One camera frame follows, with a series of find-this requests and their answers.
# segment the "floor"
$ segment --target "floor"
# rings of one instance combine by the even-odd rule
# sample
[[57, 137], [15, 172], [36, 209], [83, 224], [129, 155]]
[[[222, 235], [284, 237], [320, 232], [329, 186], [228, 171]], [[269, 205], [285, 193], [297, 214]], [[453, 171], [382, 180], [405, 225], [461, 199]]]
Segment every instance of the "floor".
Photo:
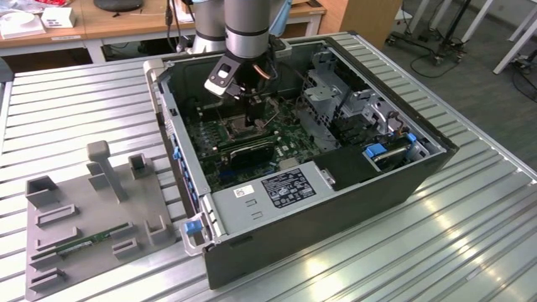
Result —
[[[441, 0], [432, 1], [416, 33], [426, 27], [434, 6]], [[405, 10], [416, 12], [420, 0], [405, 0]], [[457, 13], [458, 4], [453, 3], [438, 27], [442, 33], [450, 25]], [[454, 36], [462, 37], [476, 12], [468, 11]], [[398, 41], [394, 46], [385, 46], [384, 53], [424, 85], [446, 101], [450, 106], [502, 144], [522, 161], [537, 170], [537, 103], [516, 90], [512, 84], [513, 70], [508, 68], [500, 75], [492, 70], [512, 48], [506, 39], [513, 28], [493, 21], [484, 20], [473, 39], [465, 49], [468, 55], [457, 67], [438, 79], [428, 79], [417, 75], [409, 67], [412, 60], [428, 53], [426, 50]], [[529, 54], [537, 47], [529, 42], [521, 54]], [[453, 66], [444, 62], [438, 67], [424, 59], [416, 62], [414, 68], [424, 74], [436, 75]], [[529, 78], [537, 83], [537, 71]], [[517, 75], [517, 85], [529, 94], [536, 94], [528, 83]]]

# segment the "aluminum table surface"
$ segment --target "aluminum table surface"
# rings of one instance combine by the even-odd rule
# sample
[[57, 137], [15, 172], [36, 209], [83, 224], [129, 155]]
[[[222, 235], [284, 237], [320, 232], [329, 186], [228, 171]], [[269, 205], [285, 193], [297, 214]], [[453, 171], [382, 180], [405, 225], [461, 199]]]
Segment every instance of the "aluminum table surface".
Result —
[[[442, 171], [404, 204], [214, 291], [178, 242], [43, 301], [537, 299], [534, 171], [360, 37], [333, 37], [461, 147]], [[5, 85], [0, 301], [24, 299], [24, 181], [87, 173], [88, 142], [109, 141], [113, 165], [134, 152], [154, 160], [176, 227], [185, 218], [141, 63], [27, 72]]]

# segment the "rolling stand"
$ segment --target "rolling stand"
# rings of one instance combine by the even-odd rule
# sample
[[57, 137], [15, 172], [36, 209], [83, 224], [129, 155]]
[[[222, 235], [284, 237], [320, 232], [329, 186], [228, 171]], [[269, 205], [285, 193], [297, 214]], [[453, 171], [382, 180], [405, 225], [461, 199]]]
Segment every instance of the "rolling stand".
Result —
[[448, 34], [445, 37], [441, 38], [441, 43], [438, 45], [437, 51], [433, 51], [426, 44], [429, 41], [429, 35], [428, 34], [421, 34], [418, 39], [414, 39], [410, 35], [408, 34], [401, 34], [393, 32], [389, 36], [389, 39], [386, 40], [388, 45], [394, 45], [397, 40], [404, 40], [406, 43], [416, 45], [421, 48], [428, 49], [432, 54], [434, 55], [433, 60], [434, 60], [434, 65], [438, 66], [441, 62], [444, 61], [444, 58], [450, 56], [453, 53], [457, 55], [456, 56], [456, 62], [460, 63], [462, 61], [465, 51], [464, 51], [464, 42], [460, 39], [453, 38], [454, 30], [457, 29], [458, 23], [461, 22], [461, 18], [464, 13], [466, 12], [468, 6], [470, 5], [472, 0], [465, 0], [464, 3], [461, 4], [461, 7], [457, 12], [457, 16], [454, 17], [450, 27], [448, 29]]

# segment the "white label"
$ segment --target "white label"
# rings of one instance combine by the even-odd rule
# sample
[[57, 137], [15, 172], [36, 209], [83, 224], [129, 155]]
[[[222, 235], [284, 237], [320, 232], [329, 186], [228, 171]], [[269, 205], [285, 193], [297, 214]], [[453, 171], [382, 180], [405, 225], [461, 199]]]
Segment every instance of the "white label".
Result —
[[51, 38], [51, 40], [53, 41], [75, 40], [75, 39], [80, 39], [80, 36], [55, 36], [53, 38]]
[[253, 187], [249, 184], [249, 185], [246, 185], [244, 187], [240, 187], [238, 189], [234, 189], [233, 193], [234, 193], [234, 197], [237, 197], [237, 198], [242, 197], [242, 196], [246, 196], [248, 194], [253, 193]]

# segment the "white box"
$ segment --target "white box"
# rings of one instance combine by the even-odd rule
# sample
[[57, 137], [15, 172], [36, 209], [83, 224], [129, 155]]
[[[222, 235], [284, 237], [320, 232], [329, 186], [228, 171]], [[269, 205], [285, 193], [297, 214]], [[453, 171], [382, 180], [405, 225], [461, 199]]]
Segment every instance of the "white box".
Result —
[[75, 27], [76, 16], [72, 8], [45, 8], [41, 16], [47, 28]]
[[45, 33], [40, 17], [35, 16], [33, 20], [23, 25], [8, 22], [0, 23], [0, 34], [3, 39], [20, 38], [21, 36], [33, 36]]

